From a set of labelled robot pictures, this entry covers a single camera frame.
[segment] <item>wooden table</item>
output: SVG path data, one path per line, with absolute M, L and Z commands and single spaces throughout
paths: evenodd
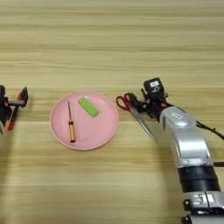
M 113 140 L 69 150 L 49 129 L 64 95 L 112 101 L 160 77 L 169 101 L 224 132 L 224 1 L 1 0 L 0 82 L 30 101 L 0 155 L 1 224 L 178 224 L 185 215 L 169 142 L 119 111 Z M 214 160 L 223 142 L 203 132 Z M 216 169 L 224 189 L 223 170 Z

